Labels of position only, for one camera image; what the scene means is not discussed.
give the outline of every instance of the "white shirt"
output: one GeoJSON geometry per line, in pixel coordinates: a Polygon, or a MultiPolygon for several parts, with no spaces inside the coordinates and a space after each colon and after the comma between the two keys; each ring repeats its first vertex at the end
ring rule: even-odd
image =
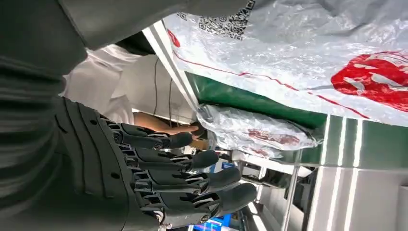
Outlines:
{"type": "Polygon", "coordinates": [[[61,96],[91,107],[116,123],[133,124],[133,113],[125,94],[113,96],[123,70],[140,56],[109,45],[88,50],[88,58],[68,75],[61,96]]]}

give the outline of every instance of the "metal pole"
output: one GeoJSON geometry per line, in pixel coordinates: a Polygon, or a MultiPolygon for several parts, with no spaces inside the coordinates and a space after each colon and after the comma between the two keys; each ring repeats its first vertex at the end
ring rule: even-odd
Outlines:
{"type": "Polygon", "coordinates": [[[295,152],[295,163],[294,163],[294,168],[293,168],[293,174],[291,178],[291,183],[289,185],[289,195],[288,195],[288,204],[286,206],[286,211],[285,211],[285,216],[283,217],[283,223],[282,223],[282,228],[281,231],[287,231],[288,226],[289,226],[289,218],[290,218],[290,213],[291,213],[291,208],[293,204],[293,196],[294,196],[294,191],[296,189],[296,182],[297,182],[297,175],[299,174],[299,162],[302,157],[302,150],[296,151],[295,152]]]}

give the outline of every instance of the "person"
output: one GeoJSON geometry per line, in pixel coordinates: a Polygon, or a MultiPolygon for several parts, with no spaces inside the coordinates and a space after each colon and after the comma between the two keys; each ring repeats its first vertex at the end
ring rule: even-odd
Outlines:
{"type": "Polygon", "coordinates": [[[116,94],[123,71],[138,58],[154,54],[142,32],[97,51],[87,50],[87,53],[88,58],[64,76],[66,87],[60,96],[93,108],[116,123],[133,124],[170,135],[198,130],[198,126],[172,128],[153,115],[133,113],[127,96],[116,94]]]}

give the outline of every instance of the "qr code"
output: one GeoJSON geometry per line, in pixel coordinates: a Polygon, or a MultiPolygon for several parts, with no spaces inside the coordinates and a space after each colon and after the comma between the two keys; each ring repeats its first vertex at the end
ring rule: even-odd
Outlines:
{"type": "Polygon", "coordinates": [[[181,19],[183,19],[184,21],[187,21],[187,14],[186,13],[178,12],[177,16],[180,17],[181,19]]]}
{"type": "Polygon", "coordinates": [[[242,40],[248,25],[248,19],[255,6],[255,0],[249,0],[245,8],[230,17],[200,17],[198,27],[209,33],[242,40]]]}

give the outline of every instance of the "plastic bag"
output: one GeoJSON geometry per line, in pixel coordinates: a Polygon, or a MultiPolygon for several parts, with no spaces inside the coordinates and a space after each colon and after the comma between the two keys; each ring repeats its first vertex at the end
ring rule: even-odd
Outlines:
{"type": "Polygon", "coordinates": [[[311,132],[292,122],[232,107],[204,105],[197,118],[215,133],[217,145],[265,157],[280,157],[280,150],[316,147],[311,132]]]}
{"type": "Polygon", "coordinates": [[[250,0],[164,19],[188,72],[286,106],[408,127],[407,0],[250,0]]]}

